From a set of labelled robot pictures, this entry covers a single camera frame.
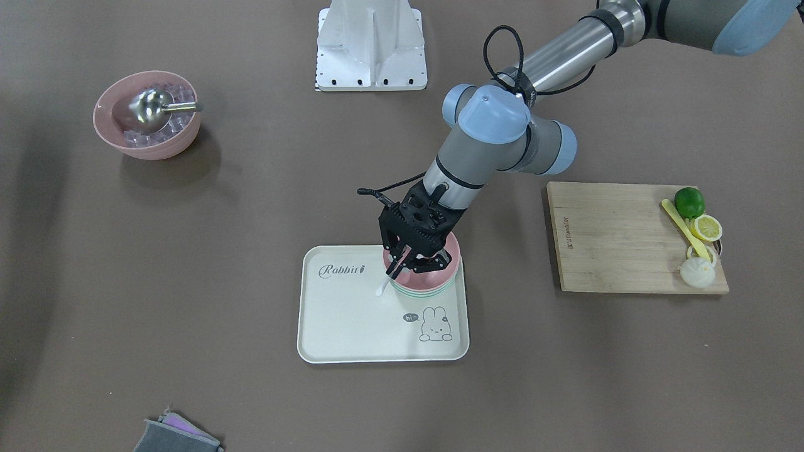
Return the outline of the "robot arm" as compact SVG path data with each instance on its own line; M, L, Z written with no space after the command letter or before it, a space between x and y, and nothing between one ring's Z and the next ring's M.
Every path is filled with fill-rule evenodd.
M574 161L577 138L559 121L532 115L535 103L587 80L600 61L646 38L750 55L771 41L801 1L600 1L571 28L516 64L490 69L485 85L445 96L451 131L428 171L402 200L359 189L384 204L379 215L386 276L440 272L453 261L446 238L494 172L554 175Z

